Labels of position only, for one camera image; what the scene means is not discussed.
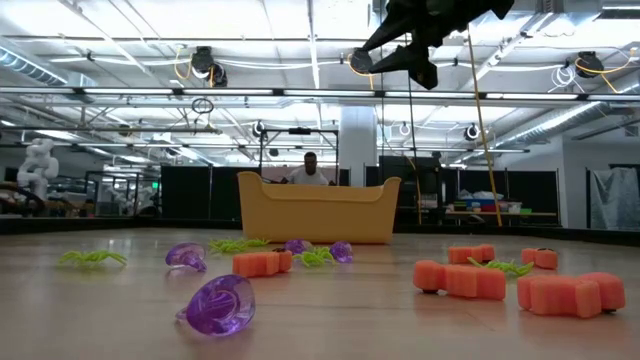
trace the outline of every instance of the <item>yellow plastic tub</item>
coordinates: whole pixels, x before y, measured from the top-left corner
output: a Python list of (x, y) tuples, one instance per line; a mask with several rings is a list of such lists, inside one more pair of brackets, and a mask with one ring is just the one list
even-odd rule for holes
[(254, 172), (238, 174), (246, 238), (313, 243), (391, 242), (399, 178), (356, 188), (265, 184)]

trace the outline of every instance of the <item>person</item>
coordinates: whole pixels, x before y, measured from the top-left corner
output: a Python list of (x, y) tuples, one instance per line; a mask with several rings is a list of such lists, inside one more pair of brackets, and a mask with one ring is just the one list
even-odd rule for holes
[(314, 152), (304, 154), (304, 167), (293, 170), (282, 179), (283, 184), (330, 185), (327, 178), (318, 171), (318, 157)]

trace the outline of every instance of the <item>white column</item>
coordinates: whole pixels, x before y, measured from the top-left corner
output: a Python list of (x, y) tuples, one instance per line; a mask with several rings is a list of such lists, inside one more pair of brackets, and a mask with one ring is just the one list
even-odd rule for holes
[(340, 169), (351, 171), (351, 186), (365, 185), (365, 166), (375, 166), (377, 122), (373, 107), (342, 107), (340, 120)]

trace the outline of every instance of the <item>purple plastic toy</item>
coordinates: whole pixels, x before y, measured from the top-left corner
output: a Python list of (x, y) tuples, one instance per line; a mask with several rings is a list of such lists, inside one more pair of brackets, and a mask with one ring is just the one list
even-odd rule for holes
[(191, 266), (200, 272), (204, 272), (207, 271), (207, 264), (202, 261), (205, 253), (202, 245), (182, 243), (169, 250), (165, 262), (171, 266)]
[(351, 244), (346, 241), (338, 241), (331, 245), (329, 252), (335, 261), (339, 263), (350, 263), (353, 261), (353, 250), (351, 249)]
[(284, 248), (291, 251), (293, 255), (302, 254), (305, 251), (311, 250), (312, 247), (313, 245), (311, 245), (310, 242), (302, 239), (289, 240), (284, 244)]
[(225, 275), (201, 287), (176, 318), (187, 320), (203, 334), (225, 336), (244, 329), (255, 313), (256, 301), (249, 281), (242, 276)]

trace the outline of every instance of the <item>orange foam block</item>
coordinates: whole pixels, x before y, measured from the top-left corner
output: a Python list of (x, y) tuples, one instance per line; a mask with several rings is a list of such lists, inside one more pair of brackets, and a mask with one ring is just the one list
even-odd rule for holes
[(477, 262), (491, 261), (496, 257), (495, 249), (493, 245), (449, 247), (449, 264), (469, 264), (469, 257)]
[(549, 249), (522, 249), (522, 263), (533, 263), (542, 269), (558, 268), (558, 253)]
[(244, 277), (271, 276), (289, 271), (291, 263), (290, 251), (238, 254), (233, 257), (233, 273)]
[(597, 282), (570, 276), (525, 276), (518, 279), (518, 303), (536, 315), (594, 317), (602, 311)]
[(413, 284), (425, 292), (446, 290), (466, 298), (503, 300), (506, 295), (506, 276), (498, 269), (440, 265), (430, 260), (416, 263)]
[(598, 284), (603, 311), (611, 312), (625, 306), (624, 284), (619, 277), (607, 273), (590, 273), (578, 276), (578, 279)]

